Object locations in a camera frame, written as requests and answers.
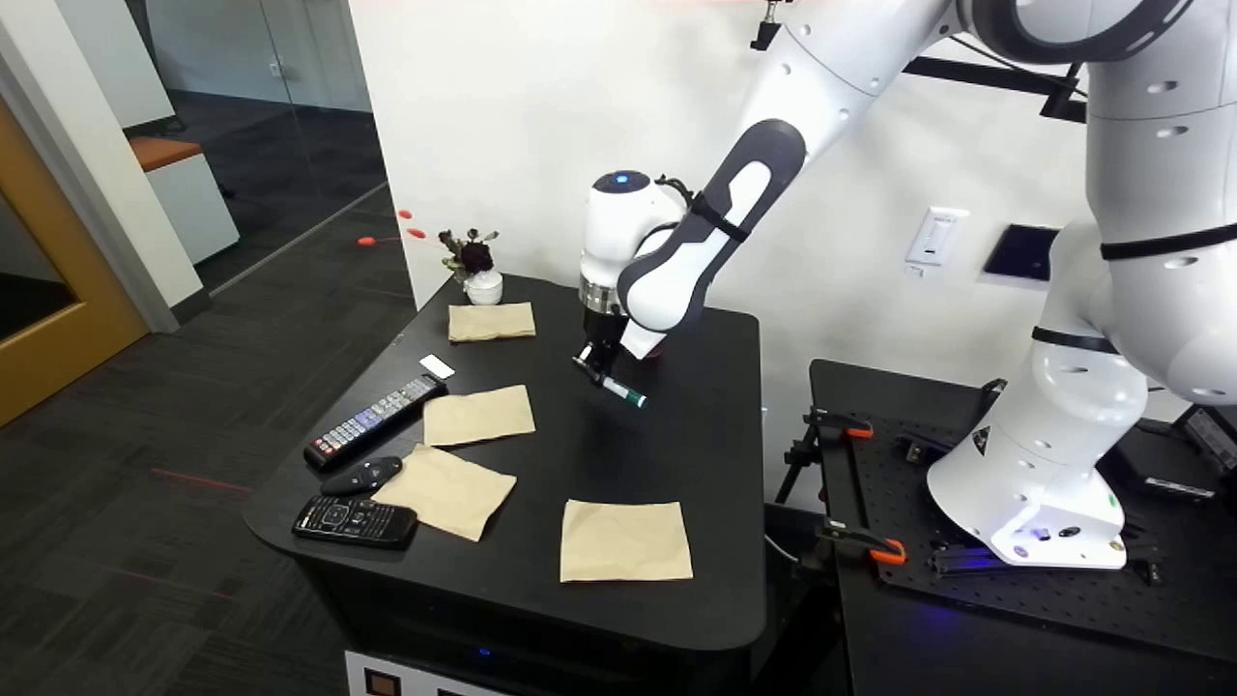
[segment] black mat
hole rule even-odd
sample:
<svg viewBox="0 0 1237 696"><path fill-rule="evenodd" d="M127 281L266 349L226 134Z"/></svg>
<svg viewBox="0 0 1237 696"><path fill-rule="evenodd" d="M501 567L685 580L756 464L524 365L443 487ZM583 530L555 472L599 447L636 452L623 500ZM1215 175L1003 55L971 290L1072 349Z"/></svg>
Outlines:
<svg viewBox="0 0 1237 696"><path fill-rule="evenodd" d="M876 421L876 434L874 446L854 446L851 461L864 522L900 537L912 555L908 567L881 567L883 585L1064 630L1237 660L1237 517L1217 504L1118 487L1131 530L1123 543L1135 555L1120 573L959 567L990 555L931 506L922 468L908 464L900 446L903 438L959 441L961 428Z"/></svg>

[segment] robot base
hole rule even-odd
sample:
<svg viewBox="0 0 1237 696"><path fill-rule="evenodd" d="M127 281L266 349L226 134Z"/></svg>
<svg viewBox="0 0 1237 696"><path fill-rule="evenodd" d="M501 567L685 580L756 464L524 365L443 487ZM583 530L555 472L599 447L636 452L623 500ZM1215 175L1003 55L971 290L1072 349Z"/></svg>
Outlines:
<svg viewBox="0 0 1237 696"><path fill-rule="evenodd" d="M1032 345L966 441L926 468L934 506L1003 566L1123 567L1123 512L1095 464L1144 415L1111 350Z"/></svg>
<svg viewBox="0 0 1237 696"><path fill-rule="evenodd" d="M1123 567L1123 512L1099 472L1043 487L1037 464L1020 476L993 472L990 461L952 452L926 472L934 506L976 537L993 555L1020 567Z"/></svg>

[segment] tan napkin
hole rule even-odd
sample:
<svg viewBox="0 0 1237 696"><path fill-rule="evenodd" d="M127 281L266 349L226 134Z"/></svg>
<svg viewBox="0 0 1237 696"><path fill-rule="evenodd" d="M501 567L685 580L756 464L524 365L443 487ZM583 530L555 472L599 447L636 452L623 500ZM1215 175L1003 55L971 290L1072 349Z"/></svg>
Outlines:
<svg viewBox="0 0 1237 696"><path fill-rule="evenodd" d="M401 455L401 472L376 491L376 504L414 506L423 527L480 543L510 487L515 476L441 447L414 447Z"/></svg>
<svg viewBox="0 0 1237 696"><path fill-rule="evenodd" d="M441 396L423 402L423 446L434 447L519 434L537 434L529 389L521 383L480 396Z"/></svg>
<svg viewBox="0 0 1237 696"><path fill-rule="evenodd" d="M537 336L534 307L447 307L447 341Z"/></svg>
<svg viewBox="0 0 1237 696"><path fill-rule="evenodd" d="M691 580L681 504L618 506L569 500L555 580Z"/></svg>

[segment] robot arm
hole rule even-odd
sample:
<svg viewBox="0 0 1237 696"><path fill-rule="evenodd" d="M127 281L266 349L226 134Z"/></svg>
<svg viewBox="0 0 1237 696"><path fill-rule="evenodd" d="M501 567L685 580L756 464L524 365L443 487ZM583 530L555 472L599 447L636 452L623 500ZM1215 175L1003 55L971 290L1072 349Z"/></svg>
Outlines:
<svg viewBox="0 0 1237 696"><path fill-rule="evenodd" d="M599 316L624 316L618 345L644 361L663 332L698 313L720 265L807 160L833 143L945 30L952 0L792 5L736 143L697 198L685 201L642 175L596 183L579 265L583 307ZM615 327L615 322L590 322L590 345L615 345ZM590 350L587 365L605 370L609 357Z"/></svg>
<svg viewBox="0 0 1237 696"><path fill-rule="evenodd" d="M720 265L797 175L934 37L972 30L1020 63L1120 63L1186 6L1189 0L787 5L736 139L697 198L681 201L642 175L596 183L579 285L583 307L609 322L587 327L599 345L590 370L609 370L618 345L644 361L663 332L691 322Z"/></svg>
<svg viewBox="0 0 1237 696"><path fill-rule="evenodd" d="M1020 63L1091 63L1099 225L1051 249L1026 361L926 472L926 496L1003 566L1120 567L1123 513L1095 464L1144 415L1144 375L1193 402L1237 402L1237 80L1220 79L1237 58L1234 18L1229 0L792 5L702 192L677 198L636 175L596 184L579 365L605 380L623 349L642 361L691 322L811 156L926 44L972 30Z"/></svg>

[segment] doorway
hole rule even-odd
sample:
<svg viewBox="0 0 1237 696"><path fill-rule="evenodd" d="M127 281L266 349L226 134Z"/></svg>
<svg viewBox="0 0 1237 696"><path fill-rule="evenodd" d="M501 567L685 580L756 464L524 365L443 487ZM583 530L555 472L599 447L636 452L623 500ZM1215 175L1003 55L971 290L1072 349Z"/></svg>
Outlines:
<svg viewBox="0 0 1237 696"><path fill-rule="evenodd" d="M142 332L68 198L0 102L0 427Z"/></svg>

